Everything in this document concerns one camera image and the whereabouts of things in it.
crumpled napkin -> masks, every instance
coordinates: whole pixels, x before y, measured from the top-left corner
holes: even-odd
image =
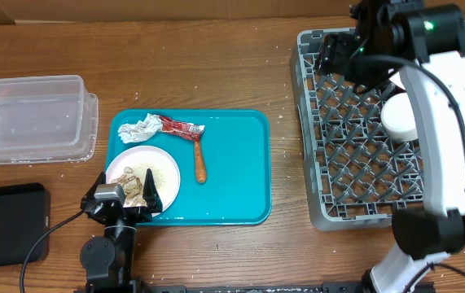
[[[121,125],[118,129],[118,136],[123,143],[145,142],[162,128],[163,124],[158,115],[147,114],[145,120],[140,120],[137,124]]]

wood grain surface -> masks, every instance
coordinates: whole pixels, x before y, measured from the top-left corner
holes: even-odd
[[[56,225],[78,211],[80,198],[103,170],[109,125],[118,112],[257,109],[270,120],[273,209],[268,220],[249,227],[140,229],[134,274],[152,285],[186,286],[358,280],[383,259],[393,236],[390,229],[324,233],[310,224],[288,67],[299,32],[352,25],[348,18],[331,17],[0,26],[0,78],[78,74],[100,101],[93,159],[0,166],[0,186],[44,184]],[[54,232],[49,256],[28,267],[27,292],[83,286],[81,247],[102,232],[84,216]],[[465,253],[448,263],[465,269]],[[18,291],[19,273],[20,265],[1,267],[0,292]],[[426,279],[438,291],[465,292],[465,280],[454,273],[438,269]]]
[[[0,24],[345,16],[360,0],[0,0]],[[426,7],[465,0],[424,0]]]

white plate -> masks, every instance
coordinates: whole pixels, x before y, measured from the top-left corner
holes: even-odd
[[[160,169],[162,177],[165,178],[165,184],[157,182],[158,174],[152,174],[155,178],[156,189],[160,195],[161,202],[165,211],[176,199],[180,190],[180,169],[178,164],[168,152],[155,146],[135,146],[129,150],[119,154],[109,165],[106,171],[106,182],[109,183],[113,179],[117,179],[124,173],[125,167],[136,167],[141,164],[151,165],[154,168]]]

green light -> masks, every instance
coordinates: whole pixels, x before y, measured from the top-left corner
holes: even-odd
[[[432,30],[435,28],[435,25],[432,22],[424,21],[424,28],[426,30]]]

wooden table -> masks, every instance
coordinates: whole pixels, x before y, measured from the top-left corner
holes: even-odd
[[[134,274],[153,285],[187,286],[358,280],[383,259],[393,236],[390,229],[323,233],[310,224],[288,67],[299,32],[353,25],[332,17],[0,26],[0,78],[78,74],[100,101],[93,159],[0,166],[0,186],[44,184],[55,225],[78,211],[80,198],[103,170],[109,124],[118,112],[258,109],[270,120],[274,200],[268,220],[253,227],[140,229]],[[54,232],[49,256],[28,267],[27,291],[83,286],[81,247],[102,232],[85,217]],[[465,269],[465,252],[449,263]],[[20,265],[1,267],[0,292],[18,291],[19,273]],[[465,292],[465,280],[443,269],[426,279],[439,291]]]

